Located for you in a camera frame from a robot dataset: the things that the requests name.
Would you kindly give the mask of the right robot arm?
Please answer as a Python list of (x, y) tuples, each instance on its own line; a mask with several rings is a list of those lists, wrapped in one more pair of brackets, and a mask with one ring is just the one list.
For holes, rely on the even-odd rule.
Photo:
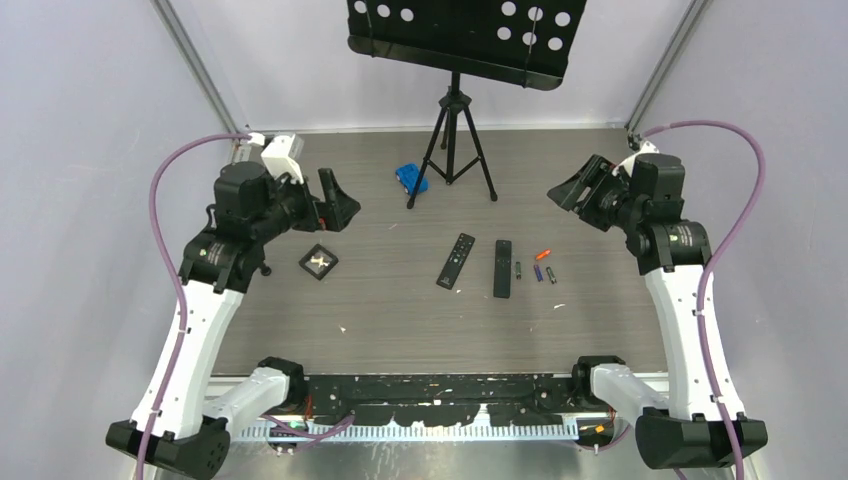
[(582, 356), (571, 397), (612, 408), (634, 431), (649, 468), (736, 466), (768, 441), (731, 380), (713, 305), (705, 227), (683, 217), (685, 169), (672, 155), (641, 153), (615, 165), (594, 155), (548, 197), (586, 224), (621, 229), (656, 308), (668, 363), (661, 394), (616, 356)]

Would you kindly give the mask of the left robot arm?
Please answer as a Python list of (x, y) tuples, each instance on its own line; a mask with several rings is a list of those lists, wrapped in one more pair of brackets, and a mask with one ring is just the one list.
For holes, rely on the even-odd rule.
[(225, 333), (255, 274), (268, 275), (265, 248), (291, 230), (344, 230), (360, 204), (334, 172), (318, 172), (323, 193), (263, 165), (225, 166), (213, 187), (204, 228), (170, 266), (177, 304), (148, 390), (132, 416), (112, 423), (105, 441), (136, 459), (191, 479), (211, 479), (223, 466), (232, 438), (277, 408), (298, 412), (308, 396), (303, 367), (277, 357), (261, 360), (247, 379), (206, 399)]

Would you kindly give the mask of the plain black remote control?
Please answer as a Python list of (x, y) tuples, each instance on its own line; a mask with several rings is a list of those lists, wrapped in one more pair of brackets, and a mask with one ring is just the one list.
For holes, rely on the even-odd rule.
[(512, 278), (512, 242), (497, 240), (495, 242), (495, 262), (493, 277), (493, 296), (509, 299), (511, 296)]

